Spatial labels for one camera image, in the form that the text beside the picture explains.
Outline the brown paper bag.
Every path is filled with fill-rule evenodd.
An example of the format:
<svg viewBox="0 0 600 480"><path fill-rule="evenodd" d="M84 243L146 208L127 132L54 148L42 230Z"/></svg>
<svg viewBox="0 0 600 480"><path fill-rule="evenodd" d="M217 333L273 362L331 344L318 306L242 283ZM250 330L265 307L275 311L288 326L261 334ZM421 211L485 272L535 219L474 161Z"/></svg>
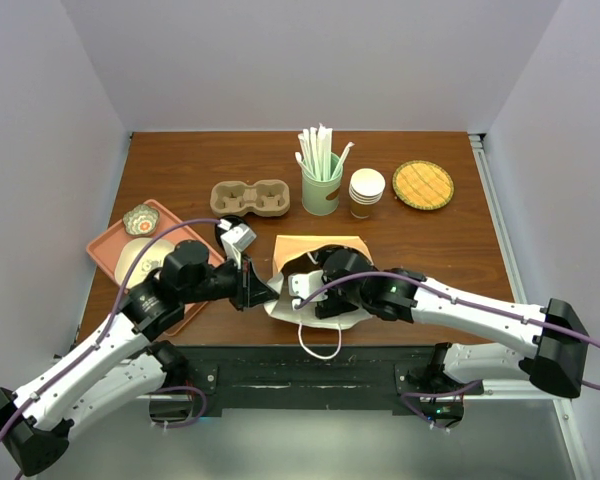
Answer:
<svg viewBox="0 0 600 480"><path fill-rule="evenodd" d="M279 299L264 305L267 315L272 319L296 325L298 335L302 335L305 328L335 330L341 333L370 319L369 313L354 305L348 306L343 313L328 314L321 318L318 316L318 307L327 299L310 302L301 309L294 309L291 305L289 276L314 270L323 271L322 264L330 255L329 250L339 247L359 254L369 265L373 263L369 249L358 236L277 236L272 260L273 276L267 285L279 293Z"/></svg>

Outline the stack of paper cups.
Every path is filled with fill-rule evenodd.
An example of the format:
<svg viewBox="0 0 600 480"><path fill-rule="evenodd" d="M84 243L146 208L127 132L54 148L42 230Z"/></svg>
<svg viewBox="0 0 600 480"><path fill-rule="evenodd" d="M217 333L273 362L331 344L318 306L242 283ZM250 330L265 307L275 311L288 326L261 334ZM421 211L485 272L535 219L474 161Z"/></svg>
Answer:
<svg viewBox="0 0 600 480"><path fill-rule="evenodd" d="M349 183L351 214L359 219L368 218L382 198L385 187L386 180L379 171L371 168L356 170Z"/></svg>

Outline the cardboard cup carrier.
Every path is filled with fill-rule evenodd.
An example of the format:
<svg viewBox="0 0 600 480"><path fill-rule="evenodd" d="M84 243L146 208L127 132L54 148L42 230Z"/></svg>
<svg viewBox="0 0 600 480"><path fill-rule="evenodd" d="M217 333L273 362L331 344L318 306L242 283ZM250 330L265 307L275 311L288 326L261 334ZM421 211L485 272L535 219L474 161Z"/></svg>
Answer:
<svg viewBox="0 0 600 480"><path fill-rule="evenodd" d="M289 186L282 180L259 180L253 184L223 181L211 190L210 208L219 217L254 214L270 218L285 215L290 209Z"/></svg>

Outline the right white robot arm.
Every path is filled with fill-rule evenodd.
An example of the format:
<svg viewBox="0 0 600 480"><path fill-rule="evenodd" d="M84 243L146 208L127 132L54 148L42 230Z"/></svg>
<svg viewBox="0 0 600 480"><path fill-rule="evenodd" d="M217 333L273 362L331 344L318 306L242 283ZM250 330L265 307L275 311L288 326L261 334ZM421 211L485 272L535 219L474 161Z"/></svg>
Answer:
<svg viewBox="0 0 600 480"><path fill-rule="evenodd" d="M363 310L384 321L445 326L485 339L476 347L438 346L415 376L423 389L446 393L457 384L511 378L554 396L579 397L587 331L568 302L494 300L404 268L379 270L349 247L322 247L312 257L322 272L322 286L311 292L321 320Z"/></svg>

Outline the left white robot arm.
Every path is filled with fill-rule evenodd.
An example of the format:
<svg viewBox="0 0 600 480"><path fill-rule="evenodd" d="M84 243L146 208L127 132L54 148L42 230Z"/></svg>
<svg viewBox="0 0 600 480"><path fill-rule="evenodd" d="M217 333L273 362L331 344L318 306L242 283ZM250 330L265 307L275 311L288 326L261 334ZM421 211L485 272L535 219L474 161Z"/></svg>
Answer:
<svg viewBox="0 0 600 480"><path fill-rule="evenodd" d="M82 427L131 399L184 390L186 358L161 335L186 305L227 299L238 311L278 299L248 256L209 264L198 241L183 241L131 288L93 334L49 370L11 391L0 388L0 445L21 474L55 463Z"/></svg>

